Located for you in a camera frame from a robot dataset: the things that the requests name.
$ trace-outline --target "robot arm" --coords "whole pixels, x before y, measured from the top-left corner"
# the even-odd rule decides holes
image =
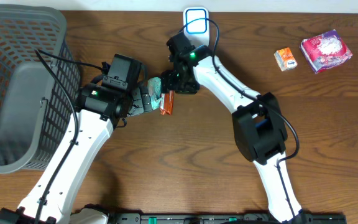
[[[81,110],[77,115],[80,123],[78,144],[74,145],[53,181],[47,203],[42,209],[41,221],[47,221],[48,217],[53,217],[56,223],[68,223],[82,181],[95,155],[112,135],[113,128],[110,119],[103,121],[100,119],[100,114],[88,110]],[[73,139],[74,128],[74,119],[71,116],[67,131],[47,169],[18,207],[19,210],[24,210],[25,216],[35,217],[39,206],[38,199]]]
[[[37,221],[42,224],[107,223],[108,215],[95,209],[89,213],[89,209],[84,208],[81,215],[73,219],[70,218],[71,210],[93,159],[110,138],[119,120],[151,111],[147,87],[143,82],[137,83],[142,69],[145,72],[139,61],[115,55],[102,84],[89,83],[81,89],[74,106],[78,117],[77,142],[58,170],[75,133],[75,120],[71,115],[66,133],[44,174],[15,212],[1,209],[0,224],[34,223],[39,203],[43,205]],[[56,170],[57,175],[47,188]],[[46,198],[40,198],[45,191],[48,192]]]
[[[177,93],[194,94],[199,90],[200,85],[204,85],[217,96],[232,113],[234,137],[239,150],[247,160],[255,164],[259,172],[267,194],[270,213],[280,222],[292,220],[299,214],[301,206],[294,196],[285,161],[280,163],[280,167],[294,214],[287,202],[280,174],[276,168],[277,161],[285,157],[283,142],[287,140],[287,132],[283,121],[275,113],[269,113],[268,109],[261,108],[257,102],[243,97],[238,90],[228,84],[216,72],[211,51],[206,46],[202,45],[196,49],[182,32],[172,37],[167,45],[175,69],[172,71],[174,75],[169,73],[163,75],[162,91],[175,90]],[[214,59],[219,71],[233,85],[272,108],[278,109],[279,112],[278,102],[271,93],[260,96],[258,92],[245,86],[224,68],[217,56]],[[265,119],[255,124],[253,118],[258,115],[264,115]]]

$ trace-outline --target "snack package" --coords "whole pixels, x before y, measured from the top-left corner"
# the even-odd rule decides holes
[[[147,81],[152,109],[156,110],[161,104],[161,79],[159,77],[151,78]]]
[[[298,65],[289,47],[276,51],[274,57],[281,71],[294,69]]]
[[[173,94],[175,92],[173,90],[170,90],[169,93],[162,93],[161,94],[161,114],[169,114],[172,115],[173,110]]]
[[[303,40],[300,49],[315,73],[336,67],[353,56],[336,30]]]

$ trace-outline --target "gray plastic basket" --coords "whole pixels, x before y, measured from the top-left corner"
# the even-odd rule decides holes
[[[53,78],[39,66],[34,50],[73,59],[65,42],[66,29],[64,16],[55,9],[0,5],[0,173],[45,169],[62,140],[70,107]],[[81,83],[78,67],[44,58],[74,98]],[[29,87],[23,91],[10,86],[11,80]]]

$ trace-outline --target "wooden table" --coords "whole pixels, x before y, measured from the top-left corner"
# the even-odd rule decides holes
[[[172,67],[166,41],[182,25],[178,12],[63,12],[76,59],[100,64],[124,54],[144,62],[152,77]],[[211,13],[221,29],[218,56],[249,87],[278,97],[298,131],[301,150],[288,162],[304,209],[343,212],[358,223],[358,15]],[[353,58],[313,74],[300,42],[336,29]],[[281,72],[273,53],[290,47],[298,61]],[[98,71],[84,68],[83,83]],[[294,148],[289,134],[288,152]],[[0,175],[0,208],[15,209],[41,172]],[[128,119],[93,162],[75,209],[99,203],[145,213],[244,213],[266,210],[254,165],[234,144],[231,115],[202,88],[175,95],[172,116],[159,111]]]

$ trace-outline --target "small orange box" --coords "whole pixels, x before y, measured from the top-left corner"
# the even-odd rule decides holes
[[[276,51],[274,57],[281,71],[294,69],[298,65],[289,47]]]
[[[160,111],[162,115],[169,114],[172,115],[173,111],[173,94],[175,92],[170,90],[169,93],[161,94],[161,105]]]

